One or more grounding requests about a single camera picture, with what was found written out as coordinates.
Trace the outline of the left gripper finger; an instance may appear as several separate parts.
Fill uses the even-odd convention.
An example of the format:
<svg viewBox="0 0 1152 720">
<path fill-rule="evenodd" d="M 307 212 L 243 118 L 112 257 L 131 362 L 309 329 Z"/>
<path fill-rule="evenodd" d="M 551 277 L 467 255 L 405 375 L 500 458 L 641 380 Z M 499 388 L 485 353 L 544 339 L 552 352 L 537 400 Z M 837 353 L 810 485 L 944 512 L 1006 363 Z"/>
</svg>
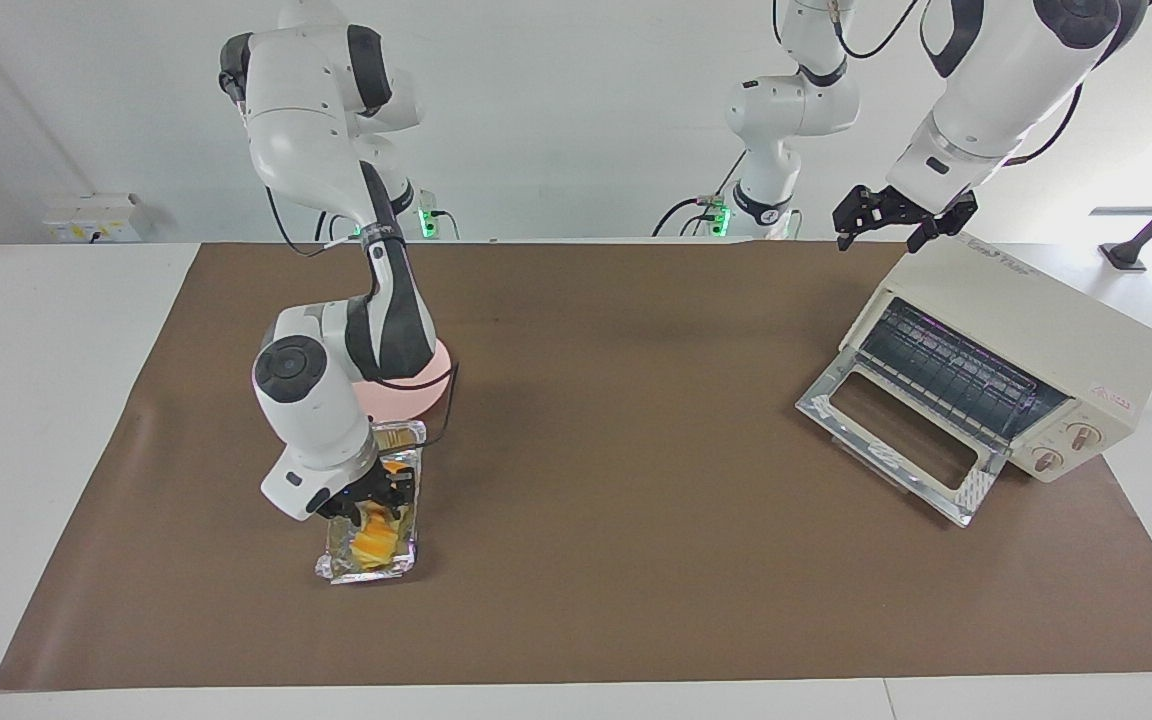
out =
<svg viewBox="0 0 1152 720">
<path fill-rule="evenodd" d="M 916 225 L 905 247 L 910 253 L 918 252 L 932 240 L 941 236 L 956 236 L 964 225 L 977 213 L 977 196 L 963 194 L 952 204 L 950 209 L 938 217 L 927 217 Z"/>
<path fill-rule="evenodd" d="M 832 213 L 838 250 L 846 251 L 861 233 L 867 232 L 873 205 L 867 187 L 852 187 L 844 199 L 838 202 Z"/>
</svg>

